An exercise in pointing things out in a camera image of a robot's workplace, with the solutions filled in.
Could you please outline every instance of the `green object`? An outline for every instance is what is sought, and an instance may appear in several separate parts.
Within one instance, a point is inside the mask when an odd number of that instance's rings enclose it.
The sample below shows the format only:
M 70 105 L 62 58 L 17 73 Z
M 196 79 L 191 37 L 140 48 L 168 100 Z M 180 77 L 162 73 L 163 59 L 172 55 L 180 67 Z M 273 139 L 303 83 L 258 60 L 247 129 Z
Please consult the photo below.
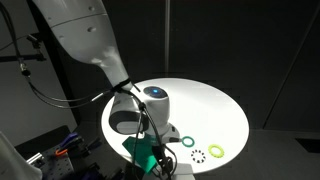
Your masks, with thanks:
M 131 136 L 122 143 L 131 156 L 133 156 L 134 143 L 135 138 Z M 157 160 L 153 155 L 152 146 L 148 138 L 137 139 L 135 160 L 147 174 L 150 174 L 151 170 L 156 166 Z
M 214 152 L 212 152 L 213 148 L 217 148 L 220 150 L 219 154 L 215 154 Z M 217 144 L 211 144 L 208 148 L 209 153 L 211 154 L 211 156 L 216 157 L 216 158 L 221 158 L 224 155 L 224 151 L 222 149 L 221 146 L 217 145 Z
M 192 141 L 192 143 L 191 143 L 191 144 L 186 144 L 186 143 L 184 142 L 184 140 L 186 140 L 186 139 L 190 139 L 190 140 Z M 194 139 L 193 139 L 192 137 L 190 137 L 190 136 L 185 136 L 185 137 L 182 138 L 182 144 L 183 144 L 185 147 L 192 147 L 192 146 L 194 145 Z

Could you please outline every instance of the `black wall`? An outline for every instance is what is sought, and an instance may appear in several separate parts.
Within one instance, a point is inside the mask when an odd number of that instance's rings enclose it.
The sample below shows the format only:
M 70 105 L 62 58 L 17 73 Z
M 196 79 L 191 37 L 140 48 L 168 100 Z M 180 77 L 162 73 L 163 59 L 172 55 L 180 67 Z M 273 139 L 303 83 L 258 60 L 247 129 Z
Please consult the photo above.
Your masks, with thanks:
M 164 77 L 165 1 L 104 2 L 131 78 Z M 246 112 L 251 128 L 267 122 L 267 129 L 320 131 L 319 15 L 271 111 L 318 3 L 171 0 L 170 77 L 223 90 Z M 74 96 L 110 87 L 99 68 L 60 51 Z M 99 121 L 108 98 L 81 108 L 81 118 Z

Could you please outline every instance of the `green ring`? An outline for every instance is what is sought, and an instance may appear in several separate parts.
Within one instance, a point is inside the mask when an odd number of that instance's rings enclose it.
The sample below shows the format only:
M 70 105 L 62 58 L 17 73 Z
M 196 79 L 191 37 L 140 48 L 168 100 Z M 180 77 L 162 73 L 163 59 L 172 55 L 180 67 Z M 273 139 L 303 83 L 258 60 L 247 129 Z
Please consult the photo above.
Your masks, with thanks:
M 212 148 L 217 148 L 220 150 L 220 154 L 215 154 L 212 152 Z M 208 148 L 208 151 L 209 153 L 213 156 L 213 157 L 216 157 L 216 158 L 221 158 L 223 155 L 224 155 L 224 151 L 222 149 L 221 146 L 217 145 L 217 144 L 211 144 Z
M 191 144 L 186 144 L 186 143 L 184 143 L 184 140 L 185 140 L 185 139 L 190 139 L 190 140 L 192 141 L 192 143 L 191 143 Z M 193 139 L 192 137 L 190 137 L 190 136 L 185 136 L 185 137 L 182 138 L 182 144 L 183 144 L 185 147 L 192 147 L 192 146 L 194 145 L 194 139 Z

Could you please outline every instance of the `dotted ring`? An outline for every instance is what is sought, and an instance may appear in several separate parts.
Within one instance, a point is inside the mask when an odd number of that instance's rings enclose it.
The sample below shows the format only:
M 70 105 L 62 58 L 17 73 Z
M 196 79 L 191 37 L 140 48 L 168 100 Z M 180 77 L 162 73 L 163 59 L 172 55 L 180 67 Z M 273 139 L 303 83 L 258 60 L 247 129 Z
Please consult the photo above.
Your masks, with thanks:
M 186 144 L 186 143 L 184 142 L 184 140 L 186 140 L 186 139 L 190 139 L 190 140 L 192 141 L 192 143 L 191 143 L 191 144 Z M 182 138 L 182 144 L 183 144 L 185 147 L 192 147 L 192 146 L 194 145 L 194 139 L 193 139 L 192 137 L 190 137 L 190 136 L 185 136 L 185 137 Z
M 196 159 L 195 157 L 195 154 L 200 154 L 201 155 L 201 159 Z M 191 157 L 192 157 L 192 160 L 194 161 L 194 162 L 196 162 L 196 163 L 203 163 L 205 160 L 206 160 L 206 156 L 204 155 L 204 153 L 203 152 L 201 152 L 201 150 L 194 150 L 194 151 L 192 151 L 192 153 L 191 153 Z
M 215 154 L 212 152 L 212 148 L 217 148 L 220 150 L 220 154 Z M 217 145 L 217 144 L 211 144 L 208 148 L 209 150 L 209 153 L 213 156 L 213 157 L 216 157 L 216 158 L 221 158 L 223 155 L 224 155 L 224 151 L 222 149 L 221 146 Z

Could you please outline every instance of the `yellow ring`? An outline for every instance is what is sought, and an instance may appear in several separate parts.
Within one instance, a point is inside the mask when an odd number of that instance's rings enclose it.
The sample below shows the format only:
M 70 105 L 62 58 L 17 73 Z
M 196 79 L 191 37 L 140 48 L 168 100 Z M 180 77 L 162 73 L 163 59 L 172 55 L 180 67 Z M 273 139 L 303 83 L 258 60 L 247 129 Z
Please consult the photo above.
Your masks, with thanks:
M 220 154 L 215 154 L 212 152 L 212 148 L 217 148 L 220 150 Z M 209 153 L 213 156 L 213 157 L 216 157 L 216 158 L 221 158 L 223 155 L 224 155 L 224 151 L 222 149 L 221 146 L 217 145 L 217 144 L 211 144 L 208 148 L 208 151 Z

